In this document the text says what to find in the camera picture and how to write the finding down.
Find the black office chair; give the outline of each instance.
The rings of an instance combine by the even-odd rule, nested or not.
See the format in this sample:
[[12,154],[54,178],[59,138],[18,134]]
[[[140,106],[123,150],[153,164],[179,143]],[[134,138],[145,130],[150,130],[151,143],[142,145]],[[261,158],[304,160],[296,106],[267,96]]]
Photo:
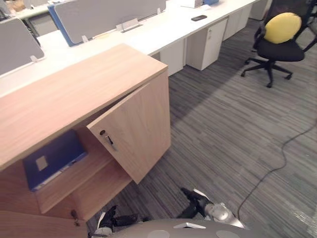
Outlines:
[[311,47],[317,44],[317,2],[313,12],[311,13],[311,17],[309,19],[307,27],[315,35],[315,38],[303,49],[304,52],[308,51]]
[[273,0],[264,21],[260,23],[260,27],[254,35],[255,43],[253,48],[257,51],[260,57],[267,60],[248,58],[245,61],[245,64],[249,64],[250,61],[254,61],[259,63],[259,65],[245,69],[241,76],[244,77],[247,71],[264,68],[267,70],[270,79],[270,82],[267,84],[268,88],[271,88],[273,85],[272,69],[288,73],[285,78],[291,79],[293,73],[287,69],[277,66],[275,63],[277,61],[301,61],[305,56],[304,51],[297,45],[295,39],[291,39],[280,44],[274,44],[267,41],[264,39],[265,25],[272,18],[281,13],[292,12],[301,17],[302,26],[300,29],[302,29],[304,25],[307,25],[307,21],[309,20],[315,3],[316,0]]

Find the open cabinet door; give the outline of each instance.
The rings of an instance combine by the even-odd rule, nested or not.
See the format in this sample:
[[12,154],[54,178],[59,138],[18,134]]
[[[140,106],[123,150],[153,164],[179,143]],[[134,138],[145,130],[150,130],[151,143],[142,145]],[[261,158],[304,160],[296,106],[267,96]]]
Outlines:
[[167,71],[87,127],[139,183],[170,146]]

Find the yellow cushion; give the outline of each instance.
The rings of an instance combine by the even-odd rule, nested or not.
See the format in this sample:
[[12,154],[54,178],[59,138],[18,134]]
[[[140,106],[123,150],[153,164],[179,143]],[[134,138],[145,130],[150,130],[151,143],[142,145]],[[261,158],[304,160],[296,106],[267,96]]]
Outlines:
[[264,38],[275,44],[283,43],[293,38],[301,24],[301,18],[292,12],[279,14],[266,24]]

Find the gray carpet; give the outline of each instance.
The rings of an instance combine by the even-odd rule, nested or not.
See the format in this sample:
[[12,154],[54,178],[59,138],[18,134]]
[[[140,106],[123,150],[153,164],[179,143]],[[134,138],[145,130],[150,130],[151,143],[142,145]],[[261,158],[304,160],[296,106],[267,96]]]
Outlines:
[[[139,185],[130,183],[103,208],[117,214],[174,218],[188,202],[179,187],[197,188],[234,213],[268,171],[283,164],[280,147],[317,117],[317,47],[301,62],[281,62],[266,88],[263,69],[240,77],[259,23],[226,40],[217,62],[189,66],[169,79],[172,146]],[[298,42],[313,39],[307,30]],[[241,209],[241,219],[272,238],[317,237],[317,129],[285,148],[288,165],[265,179]],[[88,223],[96,228],[100,213]]]

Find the black phone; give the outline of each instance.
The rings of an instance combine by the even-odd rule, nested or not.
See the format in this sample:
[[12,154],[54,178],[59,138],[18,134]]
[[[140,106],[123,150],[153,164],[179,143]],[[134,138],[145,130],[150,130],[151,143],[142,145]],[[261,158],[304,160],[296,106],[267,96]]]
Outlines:
[[207,16],[205,16],[205,15],[195,16],[192,18],[192,21],[199,21],[199,20],[202,20],[205,18],[207,18]]

